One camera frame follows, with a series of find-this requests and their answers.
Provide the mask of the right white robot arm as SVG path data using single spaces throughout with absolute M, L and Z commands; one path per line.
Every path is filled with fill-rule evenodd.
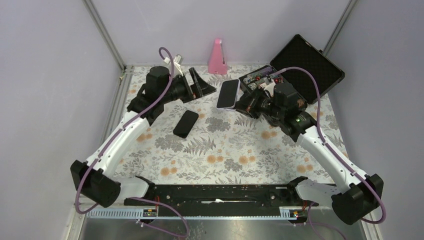
M 308 151 L 334 181 L 334 186 L 301 177 L 287 191 L 287 201 L 299 206 L 304 201 L 332 208 L 345 224 L 352 225 L 377 209 L 385 210 L 381 197 L 384 181 L 369 175 L 344 156 L 323 134 L 319 123 L 305 111 L 307 104 L 290 83 L 278 83 L 273 95 L 257 88 L 235 102 L 235 110 L 257 119 L 264 116 L 272 126 Z

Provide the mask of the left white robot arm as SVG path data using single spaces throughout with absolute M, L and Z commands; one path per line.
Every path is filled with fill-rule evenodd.
M 75 160 L 70 166 L 72 180 L 77 191 L 75 206 L 84 195 L 95 206 L 107 208 L 116 200 L 132 197 L 144 206 L 152 204 L 155 192 L 143 177 L 114 179 L 120 160 L 131 144 L 141 136 L 164 112 L 167 103 L 180 100 L 188 103 L 216 92 L 216 88 L 203 80 L 195 68 L 188 70 L 193 83 L 184 74 L 173 76 L 165 66 L 154 66 L 146 74 L 120 123 L 105 142 L 86 160 Z

